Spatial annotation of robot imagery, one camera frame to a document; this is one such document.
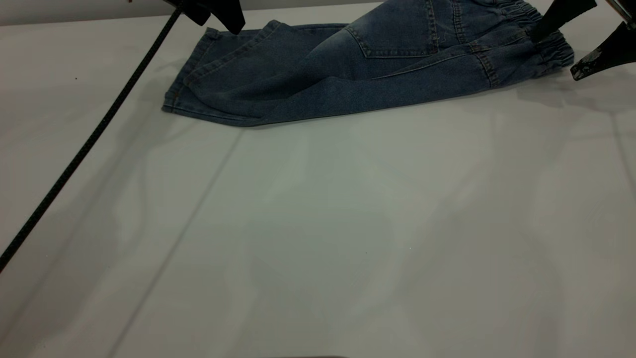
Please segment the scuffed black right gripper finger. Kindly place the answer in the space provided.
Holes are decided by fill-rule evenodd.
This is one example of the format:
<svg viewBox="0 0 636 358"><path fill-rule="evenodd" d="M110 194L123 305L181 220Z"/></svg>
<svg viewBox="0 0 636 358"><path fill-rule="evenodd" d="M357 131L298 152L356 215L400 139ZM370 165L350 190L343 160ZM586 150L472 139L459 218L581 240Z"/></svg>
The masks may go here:
<svg viewBox="0 0 636 358"><path fill-rule="evenodd" d="M574 80L582 80L613 67L636 61L636 30L622 22L595 50L582 57L571 68Z"/></svg>

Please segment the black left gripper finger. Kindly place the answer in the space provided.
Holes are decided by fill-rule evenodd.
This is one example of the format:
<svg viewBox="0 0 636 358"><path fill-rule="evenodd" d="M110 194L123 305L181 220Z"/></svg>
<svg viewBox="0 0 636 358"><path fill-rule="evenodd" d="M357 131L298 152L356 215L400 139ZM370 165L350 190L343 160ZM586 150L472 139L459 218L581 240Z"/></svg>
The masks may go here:
<svg viewBox="0 0 636 358"><path fill-rule="evenodd" d="M165 3L180 9L181 13L197 25L204 25L209 20L211 13L199 0L164 0Z"/></svg>
<svg viewBox="0 0 636 358"><path fill-rule="evenodd" d="M214 0L214 16L232 34L239 34L245 27L239 0Z"/></svg>

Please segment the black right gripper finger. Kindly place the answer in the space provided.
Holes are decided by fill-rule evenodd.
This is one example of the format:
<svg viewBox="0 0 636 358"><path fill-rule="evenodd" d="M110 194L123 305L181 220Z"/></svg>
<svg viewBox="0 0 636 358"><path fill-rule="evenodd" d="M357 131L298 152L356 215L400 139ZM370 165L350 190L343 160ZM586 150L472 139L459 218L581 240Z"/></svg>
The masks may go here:
<svg viewBox="0 0 636 358"><path fill-rule="evenodd" d="M531 40L538 43L564 24L597 6L595 0L554 0L543 18L531 31Z"/></svg>

